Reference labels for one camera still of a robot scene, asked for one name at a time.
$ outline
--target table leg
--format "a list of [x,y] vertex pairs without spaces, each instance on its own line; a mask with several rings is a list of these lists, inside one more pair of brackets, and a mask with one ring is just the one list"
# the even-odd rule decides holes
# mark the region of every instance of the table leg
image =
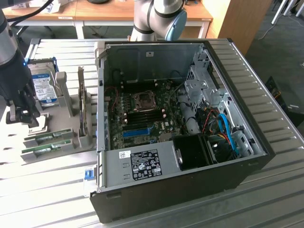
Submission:
[[299,17],[301,14],[301,11],[304,9],[304,3],[302,4],[302,6],[300,7],[300,9],[298,10],[298,12],[296,13],[296,17]]
[[279,17],[281,10],[283,9],[284,5],[286,4],[287,0],[283,0],[279,9],[277,10],[274,19],[272,20],[271,24],[276,24],[277,18]]
[[287,6],[287,8],[286,8],[286,10],[285,10],[285,12],[284,12],[284,16],[286,16],[287,15],[287,13],[290,11],[290,9],[294,6],[294,3],[295,3],[295,0],[290,0],[290,3],[289,3],[289,5]]
[[202,24],[202,26],[200,27],[200,30],[199,30],[199,39],[206,38],[209,24],[210,24],[209,21],[204,21],[203,22],[203,24]]
[[77,38],[78,39],[84,39],[85,35],[84,35],[84,22],[83,21],[74,21],[74,26],[76,28],[76,33],[77,33]]

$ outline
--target slotted metal surface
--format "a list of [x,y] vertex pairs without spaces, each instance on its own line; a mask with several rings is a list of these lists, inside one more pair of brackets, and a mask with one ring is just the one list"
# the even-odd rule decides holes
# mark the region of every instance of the slotted metal surface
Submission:
[[[67,71],[71,94],[78,90],[75,69],[85,65],[85,85],[96,94],[94,42],[42,40],[34,48],[35,58],[55,56],[59,70]],[[84,169],[96,164],[95,151],[29,165],[12,160],[0,165],[1,227],[303,227],[302,139],[233,44],[224,39],[210,42],[277,153],[263,170],[235,190],[102,225],[83,196]],[[0,162],[8,153],[0,152]]]

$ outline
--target hard drive label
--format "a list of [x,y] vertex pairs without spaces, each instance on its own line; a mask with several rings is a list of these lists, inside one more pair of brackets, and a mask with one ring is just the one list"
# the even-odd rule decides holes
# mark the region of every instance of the hard drive label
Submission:
[[131,153],[133,179],[136,181],[162,175],[157,150]]
[[54,87],[50,84],[49,74],[32,75],[36,96],[42,103],[52,103],[57,100]]

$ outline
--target power supply label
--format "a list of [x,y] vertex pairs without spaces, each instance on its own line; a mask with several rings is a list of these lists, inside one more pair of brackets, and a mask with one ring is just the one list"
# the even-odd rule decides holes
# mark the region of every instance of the power supply label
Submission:
[[162,175],[157,150],[131,153],[133,179],[136,181]]

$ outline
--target desk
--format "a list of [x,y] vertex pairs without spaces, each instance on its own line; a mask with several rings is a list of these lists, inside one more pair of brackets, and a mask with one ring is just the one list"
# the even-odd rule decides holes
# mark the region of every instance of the desk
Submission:
[[[185,6],[188,14],[187,28],[183,38],[205,38],[212,16],[200,1],[193,1]],[[4,9],[7,18],[17,17],[33,12],[36,8]],[[21,26],[75,26],[78,39],[84,38],[83,26],[133,26],[134,1],[119,2],[111,0],[109,3],[94,5],[87,0],[78,0],[62,7],[59,13],[40,13],[19,25]]]
[[[70,2],[62,7],[58,13],[39,13],[29,20],[25,20],[19,25],[27,26],[57,26],[61,25],[64,21],[73,21],[75,20],[77,1]],[[3,13],[6,18],[14,18],[23,16],[29,13],[36,11],[38,8],[25,8],[25,9],[14,9],[10,8],[3,9]]]

